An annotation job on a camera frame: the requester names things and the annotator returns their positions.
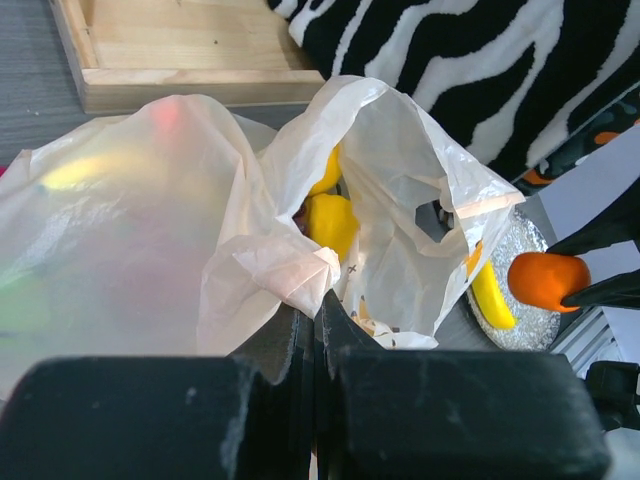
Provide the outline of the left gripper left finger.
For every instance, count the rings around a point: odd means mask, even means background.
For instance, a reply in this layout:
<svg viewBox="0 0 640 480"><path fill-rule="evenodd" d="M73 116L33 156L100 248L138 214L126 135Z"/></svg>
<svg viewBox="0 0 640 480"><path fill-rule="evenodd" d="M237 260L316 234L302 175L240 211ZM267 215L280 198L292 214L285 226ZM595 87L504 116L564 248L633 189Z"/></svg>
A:
<svg viewBox="0 0 640 480"><path fill-rule="evenodd" d="M5 479L304 479L313 323L283 306L226 357L32 367L1 414Z"/></svg>

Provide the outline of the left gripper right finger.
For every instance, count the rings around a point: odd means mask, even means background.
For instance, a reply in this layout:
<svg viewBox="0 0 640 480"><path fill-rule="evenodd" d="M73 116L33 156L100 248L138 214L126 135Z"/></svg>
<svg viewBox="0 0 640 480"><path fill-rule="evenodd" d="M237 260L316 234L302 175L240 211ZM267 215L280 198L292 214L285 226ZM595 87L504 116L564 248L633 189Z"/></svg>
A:
<svg viewBox="0 0 640 480"><path fill-rule="evenodd" d="M610 468L562 356L385 349L334 293L314 326L322 479L601 479Z"/></svg>

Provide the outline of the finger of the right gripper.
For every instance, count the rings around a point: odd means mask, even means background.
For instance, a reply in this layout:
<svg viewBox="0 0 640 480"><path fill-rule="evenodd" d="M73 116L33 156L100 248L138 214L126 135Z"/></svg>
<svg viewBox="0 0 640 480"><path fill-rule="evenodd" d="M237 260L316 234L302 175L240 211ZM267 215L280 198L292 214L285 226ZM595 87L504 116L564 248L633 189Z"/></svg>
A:
<svg viewBox="0 0 640 480"><path fill-rule="evenodd" d="M600 281L566 296L564 307L606 306L615 308L640 307L640 272L628 272Z"/></svg>
<svg viewBox="0 0 640 480"><path fill-rule="evenodd" d="M639 190L627 189L580 230L549 247L565 256L586 254L614 244L639 240Z"/></svg>

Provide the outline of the fake orange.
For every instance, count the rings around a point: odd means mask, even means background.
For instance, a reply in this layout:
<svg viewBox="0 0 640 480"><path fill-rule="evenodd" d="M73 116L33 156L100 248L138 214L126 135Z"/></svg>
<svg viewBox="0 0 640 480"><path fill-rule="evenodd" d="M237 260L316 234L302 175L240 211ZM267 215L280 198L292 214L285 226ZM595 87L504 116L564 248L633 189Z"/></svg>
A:
<svg viewBox="0 0 640 480"><path fill-rule="evenodd" d="M527 252L511 263L507 277L513 297L537 308L570 313L562 301L591 285L587 264L580 258L546 252Z"/></svg>

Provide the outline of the fake yellow banana bunch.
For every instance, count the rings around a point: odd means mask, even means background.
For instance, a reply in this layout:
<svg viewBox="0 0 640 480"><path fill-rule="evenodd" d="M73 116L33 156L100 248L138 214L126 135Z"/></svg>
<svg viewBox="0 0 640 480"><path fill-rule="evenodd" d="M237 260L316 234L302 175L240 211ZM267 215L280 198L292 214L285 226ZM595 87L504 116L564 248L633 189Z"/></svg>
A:
<svg viewBox="0 0 640 480"><path fill-rule="evenodd" d="M504 299L490 261L476 275L471 288L482 315L491 327L499 330L515 327L516 319Z"/></svg>

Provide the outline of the banana print plastic bag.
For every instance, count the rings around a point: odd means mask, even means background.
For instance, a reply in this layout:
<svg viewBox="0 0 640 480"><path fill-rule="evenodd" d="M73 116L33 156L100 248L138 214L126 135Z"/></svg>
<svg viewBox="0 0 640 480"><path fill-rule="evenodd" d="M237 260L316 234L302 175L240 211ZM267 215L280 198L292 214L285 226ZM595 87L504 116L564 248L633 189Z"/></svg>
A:
<svg viewBox="0 0 640 480"><path fill-rule="evenodd" d="M293 221L336 145L344 262ZM279 130L204 95L92 120L1 178L1 394L54 357L226 355L328 293L381 345L433 348L522 199L372 78L329 80Z"/></svg>

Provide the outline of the fake yellow bell pepper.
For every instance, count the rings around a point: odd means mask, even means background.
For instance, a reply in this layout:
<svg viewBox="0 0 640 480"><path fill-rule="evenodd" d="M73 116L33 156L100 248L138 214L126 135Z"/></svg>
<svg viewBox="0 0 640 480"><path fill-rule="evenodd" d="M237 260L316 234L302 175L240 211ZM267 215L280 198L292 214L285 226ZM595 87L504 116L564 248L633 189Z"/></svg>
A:
<svg viewBox="0 0 640 480"><path fill-rule="evenodd" d="M338 184L341 176L342 171L339 164L339 146L336 145L328 157L323 177L311 188L308 196L312 197L322 193L327 193Z"/></svg>

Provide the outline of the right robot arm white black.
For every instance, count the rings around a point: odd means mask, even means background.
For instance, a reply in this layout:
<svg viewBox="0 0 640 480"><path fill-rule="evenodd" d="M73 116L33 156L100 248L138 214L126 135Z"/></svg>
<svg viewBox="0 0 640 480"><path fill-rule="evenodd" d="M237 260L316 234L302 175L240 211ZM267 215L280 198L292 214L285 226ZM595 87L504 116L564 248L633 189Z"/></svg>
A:
<svg viewBox="0 0 640 480"><path fill-rule="evenodd" d="M614 244L639 240L639 183L634 182L601 213L577 232L548 249L550 253L576 257ZM639 308L639 272L622 273L583 287L565 296L565 307ZM589 368L585 386L603 428L639 428L639 366L633 363L597 361Z"/></svg>

